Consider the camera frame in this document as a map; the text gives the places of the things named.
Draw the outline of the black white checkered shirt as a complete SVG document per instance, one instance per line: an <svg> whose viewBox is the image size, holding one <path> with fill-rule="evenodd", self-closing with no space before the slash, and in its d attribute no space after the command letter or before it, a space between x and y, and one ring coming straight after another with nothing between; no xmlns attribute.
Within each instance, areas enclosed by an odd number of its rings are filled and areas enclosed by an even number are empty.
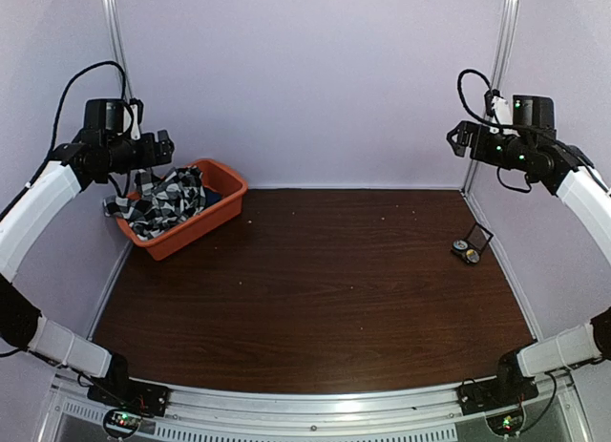
<svg viewBox="0 0 611 442"><path fill-rule="evenodd" d="M141 241L155 239L200 214L205 208L202 171L195 165L172 168L164 178L139 170L135 176L137 199L110 196L104 214L127 222Z"/></svg>

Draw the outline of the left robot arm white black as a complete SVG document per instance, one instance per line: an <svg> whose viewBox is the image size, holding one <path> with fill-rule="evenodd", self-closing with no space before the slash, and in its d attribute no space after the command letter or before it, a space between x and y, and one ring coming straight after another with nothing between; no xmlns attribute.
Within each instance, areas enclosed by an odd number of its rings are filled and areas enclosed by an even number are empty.
<svg viewBox="0 0 611 442"><path fill-rule="evenodd" d="M132 380L112 370L109 350L48 319L13 285L29 250L55 216L91 184L171 162L175 146L165 130L142 133L143 106L133 99L92 99L83 126L51 149L37 178L1 214L1 337L14 349L101 379L101 393L118 408L137 400Z"/></svg>

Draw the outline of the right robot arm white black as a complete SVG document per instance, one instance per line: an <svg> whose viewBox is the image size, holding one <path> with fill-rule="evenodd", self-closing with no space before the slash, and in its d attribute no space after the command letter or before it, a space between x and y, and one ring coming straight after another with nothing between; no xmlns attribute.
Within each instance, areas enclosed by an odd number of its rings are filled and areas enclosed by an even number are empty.
<svg viewBox="0 0 611 442"><path fill-rule="evenodd" d="M557 138L550 97L485 95L486 118L462 120L446 135L453 153L497 169L518 170L528 184L541 183L585 227L604 256L610 254L610 189L593 162L576 146ZM610 358L610 313L509 353L505 370L490 384L498 405L511 404L526 389L526 378L559 368Z"/></svg>

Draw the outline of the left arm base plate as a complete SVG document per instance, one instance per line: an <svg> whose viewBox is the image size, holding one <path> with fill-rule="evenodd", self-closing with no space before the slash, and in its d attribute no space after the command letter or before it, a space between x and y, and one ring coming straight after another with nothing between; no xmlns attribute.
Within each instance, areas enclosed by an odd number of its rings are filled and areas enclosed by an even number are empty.
<svg viewBox="0 0 611 442"><path fill-rule="evenodd" d="M90 380L87 397L109 407L130 410L146 417L163 417L169 402L170 389L139 380L129 379L122 389L109 382Z"/></svg>

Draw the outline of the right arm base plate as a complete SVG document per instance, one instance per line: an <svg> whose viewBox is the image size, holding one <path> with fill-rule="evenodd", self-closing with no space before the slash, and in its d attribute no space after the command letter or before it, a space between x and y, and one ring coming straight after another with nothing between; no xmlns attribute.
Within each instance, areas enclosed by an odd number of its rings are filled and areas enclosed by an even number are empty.
<svg viewBox="0 0 611 442"><path fill-rule="evenodd" d="M464 415L499 410L538 397L537 385L532 380L518 380L502 384L497 377L482 381L465 379L456 389Z"/></svg>

